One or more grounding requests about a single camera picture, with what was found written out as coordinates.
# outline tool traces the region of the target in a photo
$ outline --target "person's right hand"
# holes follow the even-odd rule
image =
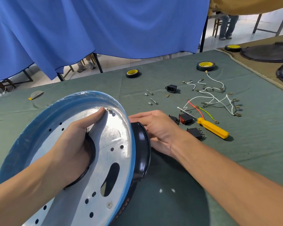
[[[148,132],[151,146],[171,157],[174,157],[171,152],[174,141],[187,134],[168,115],[159,110],[138,113],[129,116],[129,120],[140,122]]]

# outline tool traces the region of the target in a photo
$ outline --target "sneaker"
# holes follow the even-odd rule
[[[79,66],[79,69],[77,70],[77,72],[82,72],[83,70],[85,70],[86,69],[86,67],[84,67],[84,66]]]
[[[89,65],[89,68],[91,68],[92,70],[96,68],[92,63],[88,63],[88,65]]]

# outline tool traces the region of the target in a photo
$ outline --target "jeans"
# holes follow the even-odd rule
[[[222,37],[229,37],[232,35],[235,25],[238,21],[239,16],[234,15],[225,15],[220,17],[220,20],[222,20],[221,26],[220,26],[220,33],[219,38]]]

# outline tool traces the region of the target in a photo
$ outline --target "electrical tape roll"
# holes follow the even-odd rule
[[[242,47],[240,47],[239,45],[230,44],[230,45],[226,45],[224,49],[230,52],[240,52]]]
[[[140,75],[139,70],[133,69],[126,72],[127,78],[137,78]]]
[[[212,71],[216,67],[215,63],[210,61],[203,61],[200,63],[197,63],[196,69],[199,71]]]

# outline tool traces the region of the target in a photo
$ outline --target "screw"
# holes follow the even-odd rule
[[[157,105],[158,105],[158,103],[157,103],[156,101],[154,101],[152,98],[150,98],[150,100],[151,100],[151,101],[153,101],[155,104],[157,104]]]
[[[108,209],[111,209],[111,208],[112,208],[112,202],[111,202],[111,201],[107,203],[107,208],[108,208]]]
[[[147,90],[147,89],[146,89],[146,91],[147,91],[148,93],[150,93],[151,95],[154,95],[154,94],[153,94],[153,93],[151,93],[149,90]]]

